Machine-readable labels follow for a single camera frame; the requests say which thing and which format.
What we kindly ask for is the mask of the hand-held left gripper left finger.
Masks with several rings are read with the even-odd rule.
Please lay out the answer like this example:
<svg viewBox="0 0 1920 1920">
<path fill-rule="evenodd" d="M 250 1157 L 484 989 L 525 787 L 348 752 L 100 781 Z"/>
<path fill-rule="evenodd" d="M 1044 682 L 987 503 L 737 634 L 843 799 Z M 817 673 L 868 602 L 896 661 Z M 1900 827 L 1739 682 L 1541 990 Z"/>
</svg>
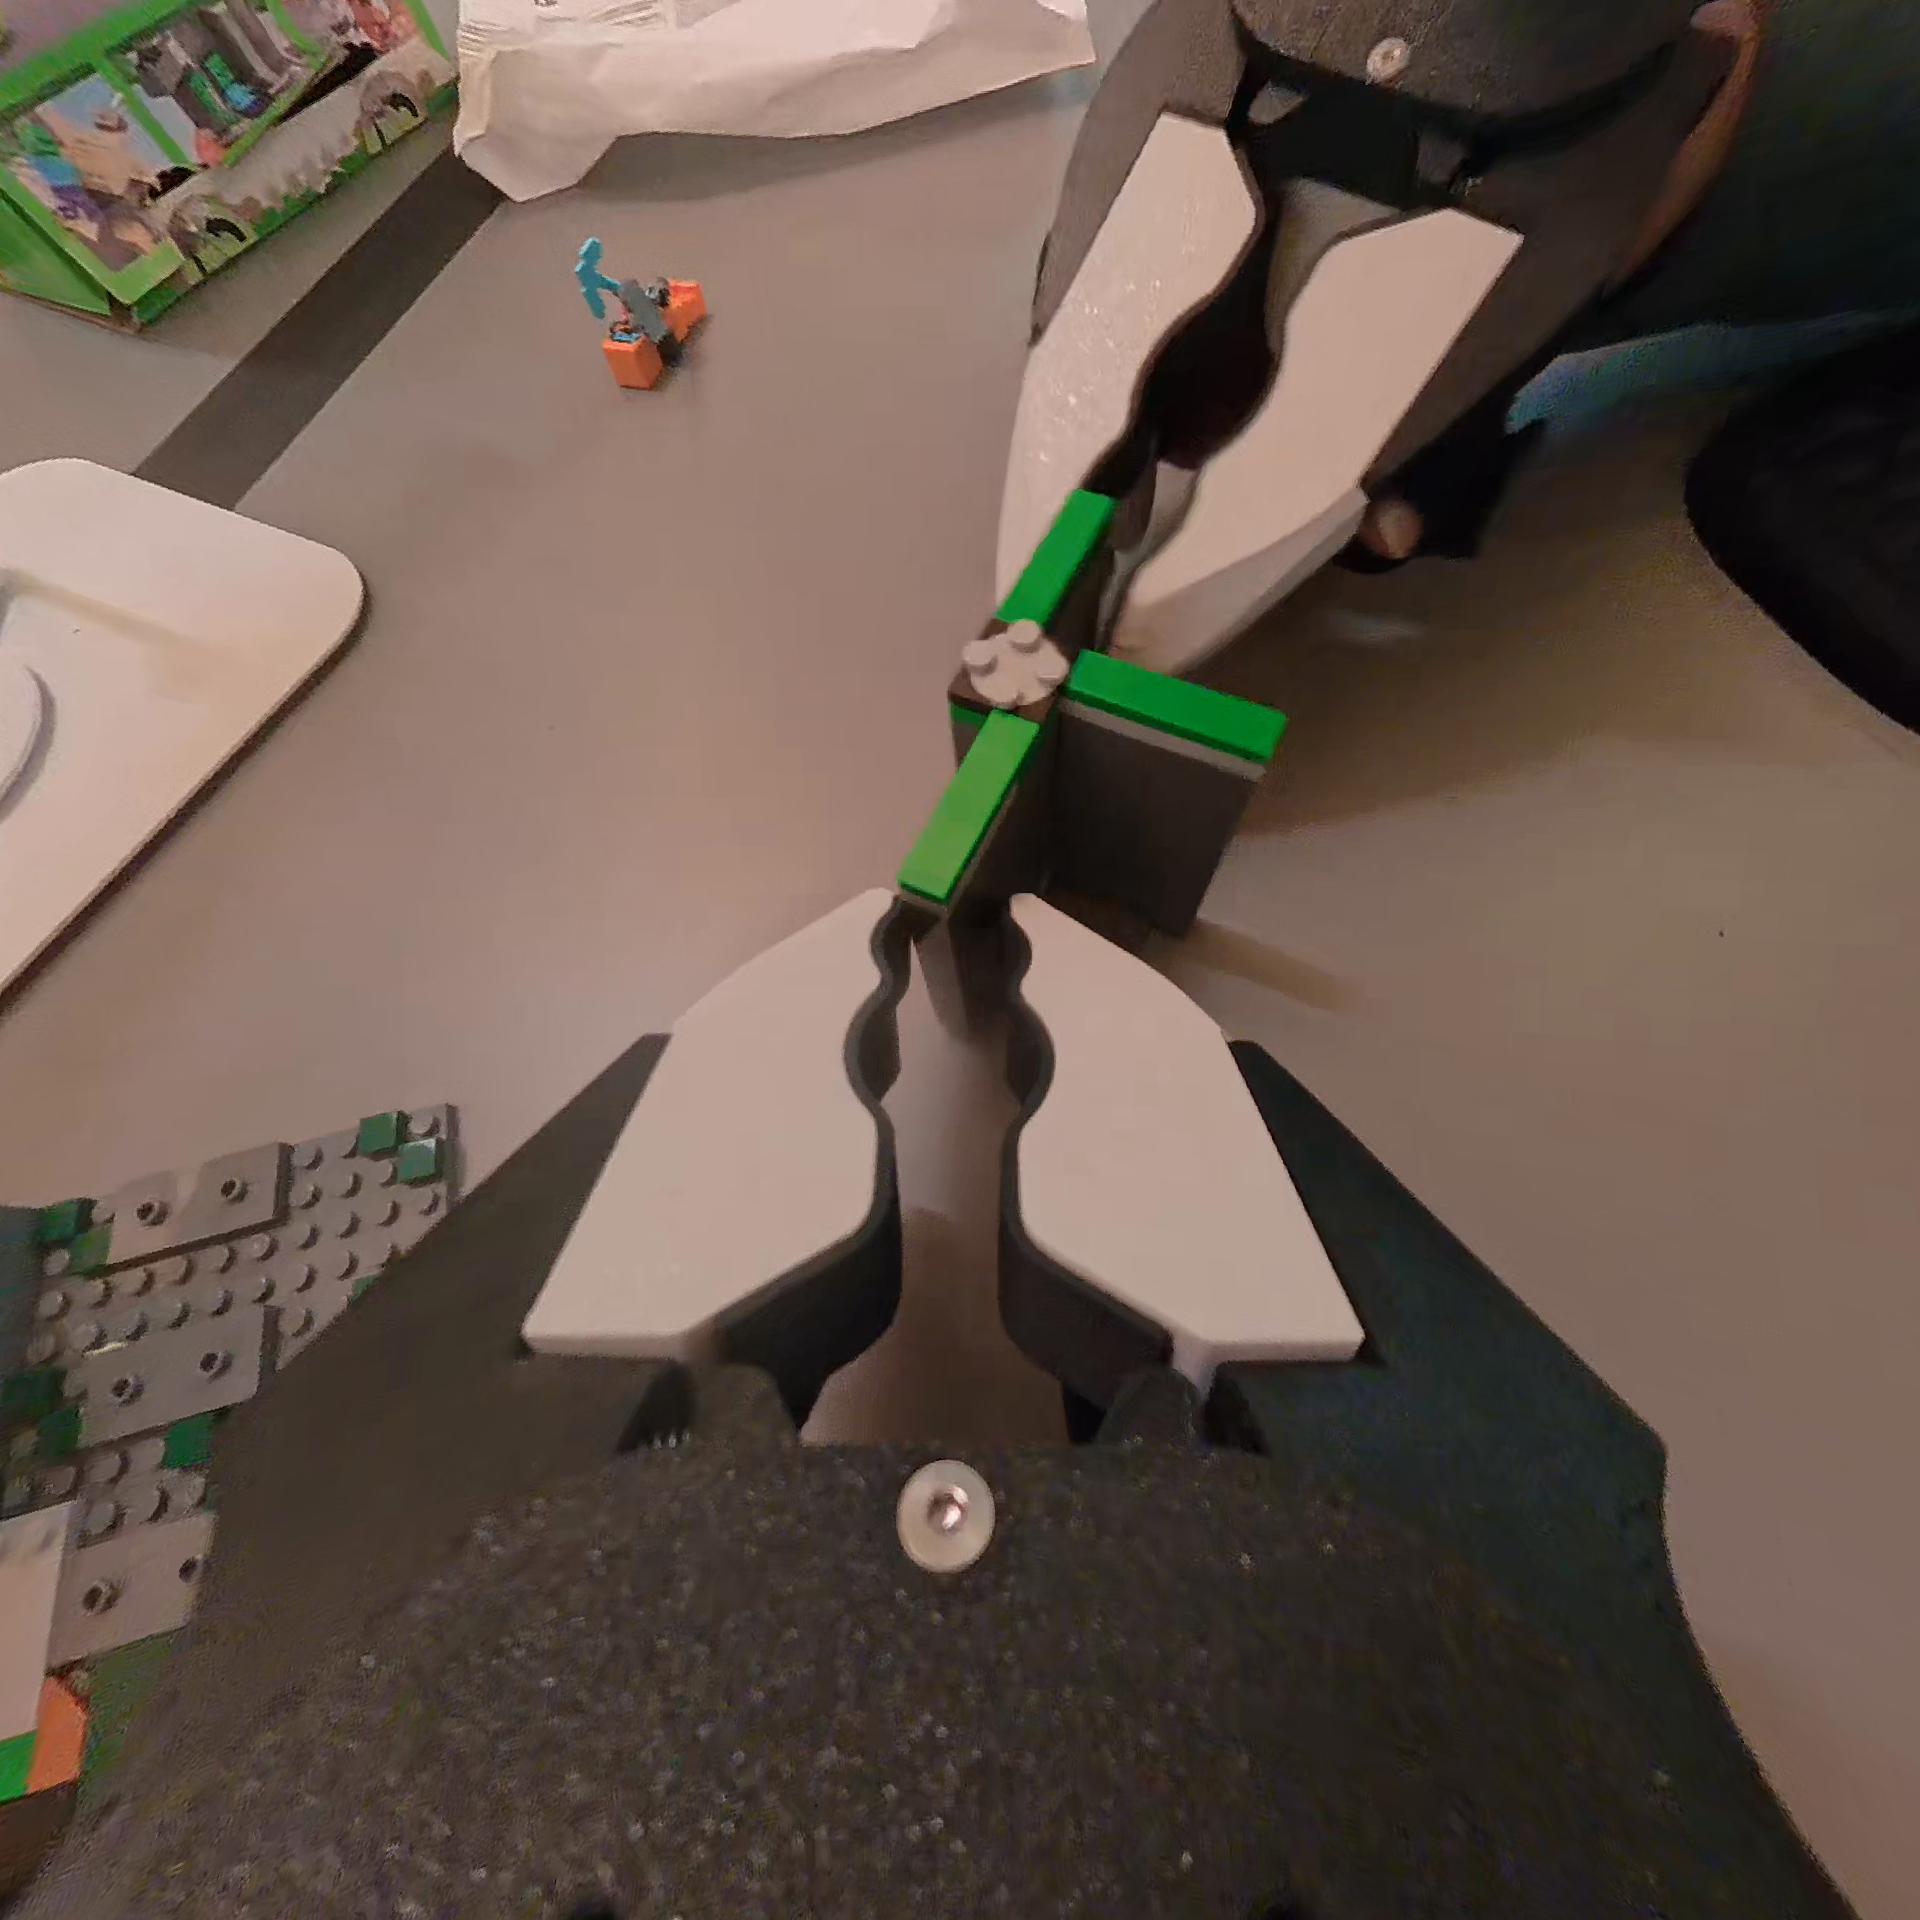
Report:
<svg viewBox="0 0 1920 1920">
<path fill-rule="evenodd" d="M 884 887 L 673 1027 L 521 1321 L 538 1354 L 849 1365 L 896 1318 L 905 922 Z"/>
</svg>

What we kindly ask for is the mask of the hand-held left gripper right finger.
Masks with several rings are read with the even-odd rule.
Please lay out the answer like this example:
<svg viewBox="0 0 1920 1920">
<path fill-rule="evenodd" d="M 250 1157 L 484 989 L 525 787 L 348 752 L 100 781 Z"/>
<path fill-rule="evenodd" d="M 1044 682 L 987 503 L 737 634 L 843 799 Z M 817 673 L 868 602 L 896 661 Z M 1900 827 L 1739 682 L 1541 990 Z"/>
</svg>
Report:
<svg viewBox="0 0 1920 1920">
<path fill-rule="evenodd" d="M 1361 1318 L 1217 1019 L 1055 903 L 1008 905 L 1000 1318 L 1063 1389 L 1346 1362 Z"/>
</svg>

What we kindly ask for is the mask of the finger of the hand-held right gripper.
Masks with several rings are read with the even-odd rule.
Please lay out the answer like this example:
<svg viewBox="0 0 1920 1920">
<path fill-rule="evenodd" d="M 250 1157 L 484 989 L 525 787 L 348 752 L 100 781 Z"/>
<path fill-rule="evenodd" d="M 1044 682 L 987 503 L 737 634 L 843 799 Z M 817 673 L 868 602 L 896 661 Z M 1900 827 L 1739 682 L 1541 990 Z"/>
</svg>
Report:
<svg viewBox="0 0 1920 1920">
<path fill-rule="evenodd" d="M 1520 245 L 1459 209 L 1283 210 L 1260 309 L 1272 376 L 1137 570 L 1125 657 L 1201 666 L 1332 561 L 1362 477 Z"/>
<path fill-rule="evenodd" d="M 1146 389 L 1260 229 L 1225 129 L 1167 113 L 1031 343 L 1000 503 L 995 590 L 1018 586 L 1075 493 L 1115 502 L 1148 463 Z"/>
</svg>

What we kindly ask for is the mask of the grey green brick wall assembly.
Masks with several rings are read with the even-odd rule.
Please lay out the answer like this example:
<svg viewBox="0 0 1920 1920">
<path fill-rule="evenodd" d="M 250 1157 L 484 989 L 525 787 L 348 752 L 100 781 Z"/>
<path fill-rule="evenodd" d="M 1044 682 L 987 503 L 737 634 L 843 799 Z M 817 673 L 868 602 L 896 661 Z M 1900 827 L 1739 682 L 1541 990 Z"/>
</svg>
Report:
<svg viewBox="0 0 1920 1920">
<path fill-rule="evenodd" d="M 1117 511 L 1075 489 L 1015 542 L 1013 582 L 948 682 L 954 774 L 896 895 L 931 1006 L 959 1035 L 1001 1008 L 1015 897 L 1187 936 L 1289 726 L 1101 638 Z"/>
</svg>

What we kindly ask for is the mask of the grey brick baseplate build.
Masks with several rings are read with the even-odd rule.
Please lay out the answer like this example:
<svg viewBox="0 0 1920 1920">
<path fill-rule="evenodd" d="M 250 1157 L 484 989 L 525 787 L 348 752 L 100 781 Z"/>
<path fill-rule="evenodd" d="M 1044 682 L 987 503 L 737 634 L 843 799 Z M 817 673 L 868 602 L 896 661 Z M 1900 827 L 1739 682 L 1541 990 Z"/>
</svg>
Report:
<svg viewBox="0 0 1920 1920">
<path fill-rule="evenodd" d="M 217 1432 L 453 1210 L 459 1121 L 373 1112 L 5 1206 L 5 1840 L 44 1846 L 209 1570 Z"/>
</svg>

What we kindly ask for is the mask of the person's right hand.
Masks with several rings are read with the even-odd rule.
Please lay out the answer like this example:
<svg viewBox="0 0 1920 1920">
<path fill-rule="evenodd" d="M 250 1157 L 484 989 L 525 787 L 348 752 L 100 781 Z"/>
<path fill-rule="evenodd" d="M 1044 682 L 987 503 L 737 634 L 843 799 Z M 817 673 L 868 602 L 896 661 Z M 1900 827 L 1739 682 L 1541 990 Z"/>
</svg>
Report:
<svg viewBox="0 0 1920 1920">
<path fill-rule="evenodd" d="M 1618 285 L 1640 277 L 1667 249 L 1720 177 L 1761 73 L 1768 9 L 1765 3 L 1707 3 L 1693 9 L 1690 30 L 1723 43 L 1728 64 L 1713 102 L 1671 158 L 1634 247 L 1624 259 Z"/>
</svg>

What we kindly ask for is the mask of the person's black clothed lap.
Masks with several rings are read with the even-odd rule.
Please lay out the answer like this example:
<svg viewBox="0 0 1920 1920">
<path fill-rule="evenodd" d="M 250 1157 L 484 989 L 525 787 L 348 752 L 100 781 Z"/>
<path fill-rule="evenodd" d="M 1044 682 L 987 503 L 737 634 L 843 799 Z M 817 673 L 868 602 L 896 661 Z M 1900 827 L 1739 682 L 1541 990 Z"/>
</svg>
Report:
<svg viewBox="0 0 1920 1920">
<path fill-rule="evenodd" d="M 1919 327 L 1739 402 L 1687 469 L 1685 503 L 1720 571 L 1919 731 Z"/>
</svg>

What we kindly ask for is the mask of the white paper bag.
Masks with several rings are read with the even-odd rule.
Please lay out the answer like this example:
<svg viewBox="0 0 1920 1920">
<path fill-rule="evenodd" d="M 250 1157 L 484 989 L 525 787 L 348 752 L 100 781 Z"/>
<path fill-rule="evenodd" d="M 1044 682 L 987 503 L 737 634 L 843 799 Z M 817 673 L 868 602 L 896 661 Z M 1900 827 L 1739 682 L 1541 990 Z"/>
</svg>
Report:
<svg viewBox="0 0 1920 1920">
<path fill-rule="evenodd" d="M 1083 3 L 463 3 L 453 152 L 536 202 L 623 137 L 840 137 L 1093 61 Z"/>
</svg>

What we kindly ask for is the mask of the orange brick minifigure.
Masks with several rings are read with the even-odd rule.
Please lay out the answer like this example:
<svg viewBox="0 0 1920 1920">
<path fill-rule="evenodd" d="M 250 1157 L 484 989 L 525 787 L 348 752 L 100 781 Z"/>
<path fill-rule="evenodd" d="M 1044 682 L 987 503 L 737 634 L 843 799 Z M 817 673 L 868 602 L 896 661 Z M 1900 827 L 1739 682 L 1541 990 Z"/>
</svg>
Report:
<svg viewBox="0 0 1920 1920">
<path fill-rule="evenodd" d="M 708 319 L 700 281 L 616 277 L 600 237 L 584 241 L 575 280 L 589 317 L 607 327 L 604 357 L 613 379 L 628 393 L 652 392 Z"/>
</svg>

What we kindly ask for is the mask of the white book stand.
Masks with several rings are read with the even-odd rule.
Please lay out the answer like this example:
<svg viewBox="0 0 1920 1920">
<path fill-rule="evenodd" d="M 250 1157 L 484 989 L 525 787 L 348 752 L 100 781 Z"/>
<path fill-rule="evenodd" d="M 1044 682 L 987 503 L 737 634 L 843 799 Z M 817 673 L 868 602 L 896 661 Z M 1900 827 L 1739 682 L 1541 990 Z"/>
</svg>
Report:
<svg viewBox="0 0 1920 1920">
<path fill-rule="evenodd" d="M 340 655 L 336 550 L 82 459 L 3 477 L 3 985 Z"/>
</svg>

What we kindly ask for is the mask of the green toy box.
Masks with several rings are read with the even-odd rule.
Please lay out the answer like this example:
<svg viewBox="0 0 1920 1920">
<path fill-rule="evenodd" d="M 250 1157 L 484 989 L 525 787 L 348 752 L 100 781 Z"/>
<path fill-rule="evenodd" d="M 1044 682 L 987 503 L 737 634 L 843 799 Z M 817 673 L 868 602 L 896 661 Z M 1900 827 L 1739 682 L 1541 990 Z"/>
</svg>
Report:
<svg viewBox="0 0 1920 1920">
<path fill-rule="evenodd" d="M 143 330 L 457 103 L 427 5 L 5 3 L 3 288 Z"/>
</svg>

